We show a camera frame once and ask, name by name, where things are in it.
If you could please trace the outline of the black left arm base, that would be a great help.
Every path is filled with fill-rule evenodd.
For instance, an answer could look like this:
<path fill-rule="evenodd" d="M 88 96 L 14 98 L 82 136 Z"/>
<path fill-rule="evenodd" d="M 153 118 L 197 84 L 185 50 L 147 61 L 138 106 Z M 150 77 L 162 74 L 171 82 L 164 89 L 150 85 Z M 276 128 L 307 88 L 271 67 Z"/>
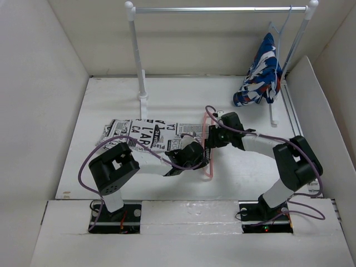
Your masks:
<path fill-rule="evenodd" d="M 101 213 L 100 202 L 90 203 L 91 218 L 88 226 L 90 234 L 139 234 L 141 226 L 142 202 L 125 202 L 123 208 L 109 212 L 104 205 Z"/>

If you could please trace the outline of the newspaper print trousers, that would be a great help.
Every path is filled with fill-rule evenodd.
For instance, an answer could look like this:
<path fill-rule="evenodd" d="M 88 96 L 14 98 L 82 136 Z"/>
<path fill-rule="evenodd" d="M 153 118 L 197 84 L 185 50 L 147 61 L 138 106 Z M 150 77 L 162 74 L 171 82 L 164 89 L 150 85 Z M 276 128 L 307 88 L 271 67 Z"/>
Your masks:
<path fill-rule="evenodd" d="M 182 134 L 196 134 L 201 141 L 208 135 L 208 125 L 167 122 L 163 120 L 117 120 L 113 119 L 104 127 L 96 145 L 115 136 L 129 136 L 150 148 L 155 153 L 182 148 Z"/>

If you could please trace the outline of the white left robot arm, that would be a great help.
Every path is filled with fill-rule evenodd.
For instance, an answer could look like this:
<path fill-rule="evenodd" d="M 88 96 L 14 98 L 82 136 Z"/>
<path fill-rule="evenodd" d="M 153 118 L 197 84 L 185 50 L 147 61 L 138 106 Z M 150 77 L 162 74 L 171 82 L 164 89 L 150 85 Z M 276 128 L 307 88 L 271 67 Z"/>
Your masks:
<path fill-rule="evenodd" d="M 88 164 L 109 219 L 116 221 L 122 218 L 124 203 L 120 189 L 134 175 L 177 176 L 186 169 L 200 169 L 209 163 L 204 148 L 196 141 L 184 145 L 182 149 L 157 155 L 158 157 L 155 157 L 149 152 L 131 150 L 128 144 L 123 142 Z"/>

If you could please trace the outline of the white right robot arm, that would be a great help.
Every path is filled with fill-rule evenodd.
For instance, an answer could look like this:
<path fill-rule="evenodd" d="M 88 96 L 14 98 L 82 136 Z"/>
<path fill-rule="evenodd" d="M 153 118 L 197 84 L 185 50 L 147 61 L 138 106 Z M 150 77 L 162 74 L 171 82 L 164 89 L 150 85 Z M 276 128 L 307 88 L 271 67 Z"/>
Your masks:
<path fill-rule="evenodd" d="M 303 136 L 292 139 L 258 134 L 253 129 L 244 129 L 238 115 L 234 112 L 221 116 L 206 113 L 215 122 L 209 127 L 209 135 L 205 147 L 214 149 L 231 144 L 243 151 L 256 152 L 275 160 L 279 173 L 277 182 L 265 193 L 252 208 L 240 212 L 242 220 L 252 215 L 254 220 L 268 221 L 283 216 L 282 205 L 299 194 L 299 189 L 306 184 L 320 180 L 323 168 Z"/>

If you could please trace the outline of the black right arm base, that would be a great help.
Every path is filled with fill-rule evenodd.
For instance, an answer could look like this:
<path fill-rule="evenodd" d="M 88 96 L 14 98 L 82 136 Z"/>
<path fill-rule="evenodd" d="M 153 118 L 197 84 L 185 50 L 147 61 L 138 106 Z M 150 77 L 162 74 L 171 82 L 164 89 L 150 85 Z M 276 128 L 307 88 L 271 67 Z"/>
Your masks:
<path fill-rule="evenodd" d="M 286 202 L 266 212 L 259 210 L 257 201 L 239 201 L 239 211 L 235 218 L 241 222 L 243 234 L 293 233 L 288 215 L 282 210 L 287 208 Z"/>

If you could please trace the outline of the pink clothes hanger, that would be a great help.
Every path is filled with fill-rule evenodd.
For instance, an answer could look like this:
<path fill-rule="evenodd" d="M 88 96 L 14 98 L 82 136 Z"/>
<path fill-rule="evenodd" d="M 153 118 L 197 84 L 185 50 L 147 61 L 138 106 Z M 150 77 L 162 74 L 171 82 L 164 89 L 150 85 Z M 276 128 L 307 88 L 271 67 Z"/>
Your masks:
<path fill-rule="evenodd" d="M 212 120 L 208 122 L 208 114 L 207 112 L 205 112 L 202 120 L 201 141 L 203 145 L 205 144 L 205 140 L 208 137 L 209 126 L 211 126 L 212 124 L 214 124 Z M 203 167 L 203 173 L 205 175 L 203 181 L 208 182 L 211 181 L 214 177 L 214 154 L 211 149 L 208 149 L 206 157 L 209 159 L 209 163 L 205 167 Z"/>

